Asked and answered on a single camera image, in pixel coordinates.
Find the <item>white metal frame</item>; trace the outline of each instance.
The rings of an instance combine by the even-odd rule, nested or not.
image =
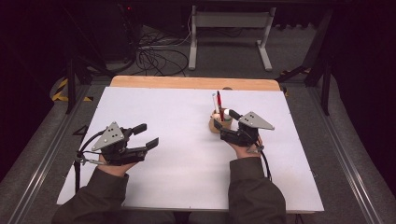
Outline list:
[[[272,65],[265,50],[265,44],[271,30],[275,11],[276,8],[272,7],[269,12],[203,12],[197,11],[196,6],[192,6],[189,69],[194,70],[196,65],[198,47],[196,37],[197,27],[249,27],[265,28],[262,39],[257,41],[257,46],[262,56],[265,71],[272,71]]]

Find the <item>human hand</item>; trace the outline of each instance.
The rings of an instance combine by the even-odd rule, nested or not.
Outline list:
[[[99,161],[106,161],[105,158],[100,155],[99,156]],[[124,177],[125,173],[131,169],[133,166],[135,166],[137,162],[134,163],[129,163],[121,166],[114,166],[114,165],[98,165],[98,169],[108,173],[110,175],[116,175],[116,176],[121,176]]]
[[[248,149],[250,149],[250,148],[255,149],[256,148],[255,144],[251,145],[250,147],[240,147],[240,146],[232,144],[232,143],[228,143],[228,144],[233,148],[233,150],[235,150],[236,158],[238,158],[238,159],[247,158],[247,157],[260,157],[261,156],[260,153],[247,152]],[[259,144],[259,146],[262,145],[262,139],[260,138],[260,136],[259,136],[259,138],[257,140],[257,144]]]

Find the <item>cup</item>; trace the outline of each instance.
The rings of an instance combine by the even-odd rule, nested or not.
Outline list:
[[[215,121],[216,119],[225,129],[231,129],[231,124],[233,123],[233,118],[228,117],[227,119],[224,119],[221,121],[220,114],[217,114],[216,111],[212,111],[212,114],[210,115],[210,120],[209,120],[209,130],[212,133],[220,133],[220,131],[215,127]]]

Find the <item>sleeve cuff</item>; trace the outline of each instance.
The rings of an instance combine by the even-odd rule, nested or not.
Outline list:
[[[248,157],[230,161],[230,171],[231,182],[241,179],[264,177],[262,159],[257,157]]]
[[[119,177],[95,168],[87,185],[87,190],[95,195],[124,196],[129,176]]]

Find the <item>person's arm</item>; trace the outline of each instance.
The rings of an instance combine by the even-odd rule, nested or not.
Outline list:
[[[108,212],[119,210],[125,199],[129,178],[125,173],[135,164],[98,165],[88,185],[56,211],[52,223],[108,223]]]
[[[231,223],[286,223],[285,199],[279,188],[264,176],[260,153],[247,153],[246,147],[230,145],[238,158],[230,162]]]

